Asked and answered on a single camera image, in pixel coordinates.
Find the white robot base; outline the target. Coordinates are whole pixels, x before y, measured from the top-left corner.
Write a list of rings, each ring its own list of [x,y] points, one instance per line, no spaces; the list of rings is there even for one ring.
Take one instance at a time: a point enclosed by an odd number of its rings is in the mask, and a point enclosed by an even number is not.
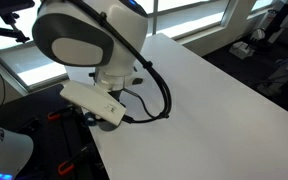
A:
[[[15,180],[33,153],[33,140],[0,127],[0,180]]]

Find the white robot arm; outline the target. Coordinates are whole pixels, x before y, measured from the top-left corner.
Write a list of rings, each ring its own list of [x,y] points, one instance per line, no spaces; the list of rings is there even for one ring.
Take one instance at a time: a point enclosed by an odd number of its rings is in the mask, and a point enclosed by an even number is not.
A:
[[[148,29],[148,15],[136,0],[42,0],[32,35],[51,60],[93,67],[95,84],[119,91],[131,84],[135,57]]]

